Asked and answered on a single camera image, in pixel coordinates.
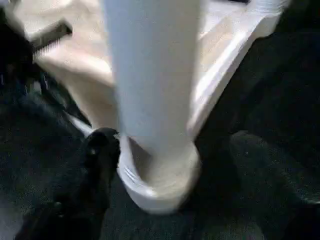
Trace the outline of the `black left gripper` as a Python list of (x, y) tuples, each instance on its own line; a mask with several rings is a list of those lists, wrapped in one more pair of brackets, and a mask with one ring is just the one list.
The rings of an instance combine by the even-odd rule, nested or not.
[(0, 73), (26, 72), (39, 55), (56, 46), (73, 30), (64, 19), (46, 27), (31, 39), (22, 23), (13, 15), (12, 5), (0, 6)]

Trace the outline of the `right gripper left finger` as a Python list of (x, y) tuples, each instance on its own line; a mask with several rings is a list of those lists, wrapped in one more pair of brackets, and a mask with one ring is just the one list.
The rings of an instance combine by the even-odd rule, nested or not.
[(78, 162), (64, 172), (51, 203), (37, 209), (34, 240), (98, 240), (120, 147), (118, 132), (99, 128), (80, 148)]

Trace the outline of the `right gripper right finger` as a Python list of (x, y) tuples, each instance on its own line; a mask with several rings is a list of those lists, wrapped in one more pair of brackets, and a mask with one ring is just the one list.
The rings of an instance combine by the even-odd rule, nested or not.
[(204, 181), (268, 240), (320, 237), (320, 143), (309, 137), (201, 134)]

